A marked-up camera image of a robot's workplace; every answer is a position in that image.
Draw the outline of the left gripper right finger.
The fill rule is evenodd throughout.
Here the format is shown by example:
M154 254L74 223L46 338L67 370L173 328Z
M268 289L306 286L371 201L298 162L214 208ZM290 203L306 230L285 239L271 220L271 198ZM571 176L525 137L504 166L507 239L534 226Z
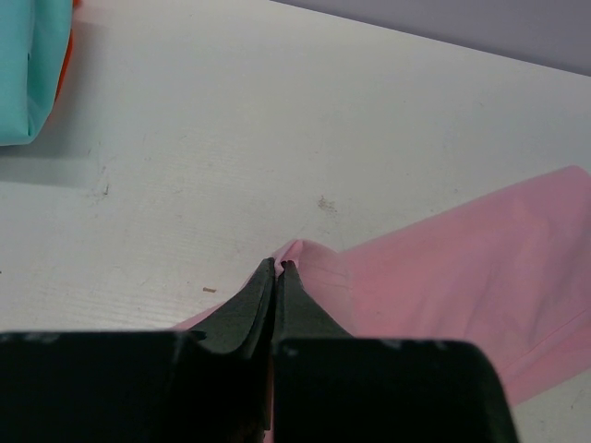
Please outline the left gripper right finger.
M360 339L305 291L296 265L277 283L277 442L514 442L488 358L463 341Z

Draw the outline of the pink t shirt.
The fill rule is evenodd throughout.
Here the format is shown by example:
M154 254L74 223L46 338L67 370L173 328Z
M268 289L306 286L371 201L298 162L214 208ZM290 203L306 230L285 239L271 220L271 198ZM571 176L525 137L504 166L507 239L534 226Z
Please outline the pink t shirt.
M567 167L337 253L296 240L271 259L271 426L277 283L306 293L350 335L463 341L492 364L510 406L590 366L590 176Z

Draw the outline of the folded orange t shirt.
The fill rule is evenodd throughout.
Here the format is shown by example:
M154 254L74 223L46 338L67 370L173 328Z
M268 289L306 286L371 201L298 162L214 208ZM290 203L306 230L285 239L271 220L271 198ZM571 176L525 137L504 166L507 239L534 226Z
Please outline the folded orange t shirt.
M81 0L73 0L72 1L72 11L75 12L80 7L81 4L82 4L82 1ZM57 101L57 99L59 97L60 91L62 89L62 86L64 84L64 80L65 80L65 77L66 77L66 72L67 72L67 69L68 69L68 65L69 65L69 62L70 62L70 58L71 58L71 54L72 54L72 49L73 49L73 40L74 40L73 34L74 34L73 27L70 27L70 32L68 34L68 41L67 41L66 53L65 53L65 56L64 56L64 61L63 61L62 67L61 67L60 76L59 76L59 79L58 79L58 83L57 83L57 87L56 87L56 92L55 92L55 96L54 96L54 100L55 101Z

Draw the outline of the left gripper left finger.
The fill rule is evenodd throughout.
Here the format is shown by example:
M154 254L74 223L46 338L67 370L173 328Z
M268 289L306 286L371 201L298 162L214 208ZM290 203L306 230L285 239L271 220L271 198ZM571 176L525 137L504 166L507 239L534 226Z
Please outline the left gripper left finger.
M275 268L185 329L1 336L5 442L260 442Z

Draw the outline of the folded teal t shirt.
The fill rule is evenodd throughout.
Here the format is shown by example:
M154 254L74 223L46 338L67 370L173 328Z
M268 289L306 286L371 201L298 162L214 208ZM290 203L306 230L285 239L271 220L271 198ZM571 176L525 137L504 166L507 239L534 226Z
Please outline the folded teal t shirt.
M54 107L72 1L1 3L1 144L31 143Z

